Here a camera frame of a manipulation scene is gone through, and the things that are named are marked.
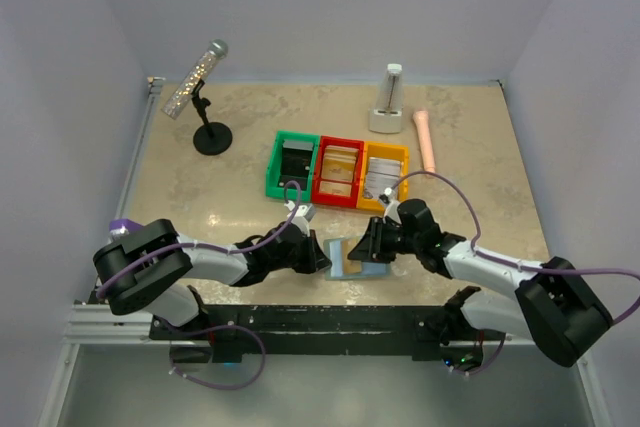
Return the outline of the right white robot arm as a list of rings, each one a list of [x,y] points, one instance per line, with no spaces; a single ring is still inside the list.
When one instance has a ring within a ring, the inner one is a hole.
[[[370,219],[351,261],[391,263],[414,256],[423,268],[471,283],[450,301],[447,331],[467,339],[493,330],[529,339],[551,361],[573,366],[614,324],[608,309],[573,265],[554,257],[541,263],[477,250],[463,236],[443,231],[426,203],[393,202]]]

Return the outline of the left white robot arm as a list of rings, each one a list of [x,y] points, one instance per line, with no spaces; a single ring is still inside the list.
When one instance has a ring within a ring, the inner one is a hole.
[[[181,235],[167,219],[147,225],[117,219],[110,234],[111,242],[93,256],[101,282],[96,297],[116,316],[145,311],[187,339],[205,332],[208,316],[195,289],[182,285],[182,279],[248,287],[278,270],[315,274],[331,266],[315,231],[294,223],[282,222],[264,236],[224,247]]]

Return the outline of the teal leather card holder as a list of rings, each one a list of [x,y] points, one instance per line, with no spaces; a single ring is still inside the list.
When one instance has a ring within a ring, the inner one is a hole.
[[[341,237],[324,241],[323,251],[331,261],[331,266],[325,272],[326,280],[345,281],[382,278],[391,273],[389,264],[349,260],[347,258],[348,253],[358,242],[359,239],[357,237]]]

